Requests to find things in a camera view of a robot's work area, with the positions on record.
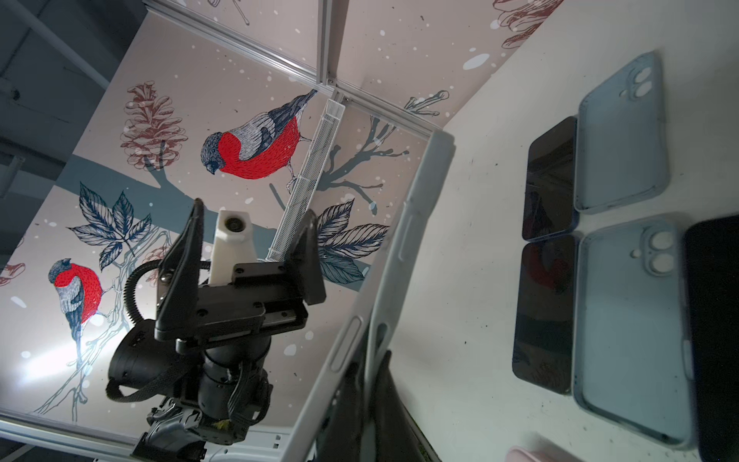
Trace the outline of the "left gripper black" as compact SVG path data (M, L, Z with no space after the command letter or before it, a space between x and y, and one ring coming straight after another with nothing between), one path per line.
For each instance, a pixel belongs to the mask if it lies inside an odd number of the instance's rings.
M224 286L199 284L204 204L196 198L184 231L159 265L155 338L199 352L305 327L307 305L325 302L318 217L307 210L285 262L239 264Z

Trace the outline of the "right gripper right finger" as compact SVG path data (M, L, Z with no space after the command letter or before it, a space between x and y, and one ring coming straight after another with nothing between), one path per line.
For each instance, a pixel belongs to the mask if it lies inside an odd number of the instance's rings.
M373 385L371 417L375 424L375 460L378 462L423 462L420 444L407 418L390 372L392 352L380 363Z

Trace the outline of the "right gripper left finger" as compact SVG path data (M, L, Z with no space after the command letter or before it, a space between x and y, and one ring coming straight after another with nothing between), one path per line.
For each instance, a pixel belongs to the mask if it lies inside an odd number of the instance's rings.
M325 460L359 461L363 427L363 372L352 364L344 375L325 433Z

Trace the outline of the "light blue phone case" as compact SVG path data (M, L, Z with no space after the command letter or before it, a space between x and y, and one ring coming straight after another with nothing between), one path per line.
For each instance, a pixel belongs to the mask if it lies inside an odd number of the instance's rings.
M657 216L581 242L572 394L584 411L683 450L696 430L680 237Z
M367 280L329 352L289 439L284 461L326 461L325 433L344 375L354 364L363 372L364 413L359 461L375 460L375 424L371 417L373 385L395 334L423 234L443 190L455 153L454 138L434 132L371 266Z
M655 198L670 183L662 65L644 53L580 102L575 199L594 215Z

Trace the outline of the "blue phone black screen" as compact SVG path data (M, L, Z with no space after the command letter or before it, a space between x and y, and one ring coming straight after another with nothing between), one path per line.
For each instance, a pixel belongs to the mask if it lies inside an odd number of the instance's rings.
M512 372L560 395L572 381L577 246L564 235L528 243L521 254Z

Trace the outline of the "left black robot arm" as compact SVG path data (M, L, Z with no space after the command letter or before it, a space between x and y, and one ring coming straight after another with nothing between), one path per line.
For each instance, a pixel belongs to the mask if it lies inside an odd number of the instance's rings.
M217 218L210 260L201 257L205 207L196 200L182 234L124 287L132 329L112 357L113 402L161 404L133 450L144 461L200 461L263 421L273 387L265 360L273 336L302 329L325 301L315 213L303 215L287 256L257 259L245 213Z

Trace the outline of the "pink phone case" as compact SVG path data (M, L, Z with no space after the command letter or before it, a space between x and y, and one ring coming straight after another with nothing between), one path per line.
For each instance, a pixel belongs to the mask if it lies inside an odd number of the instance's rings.
M544 452L538 452L538 450L527 450L522 447L514 446L504 458L505 462L554 462L554 459L544 454Z

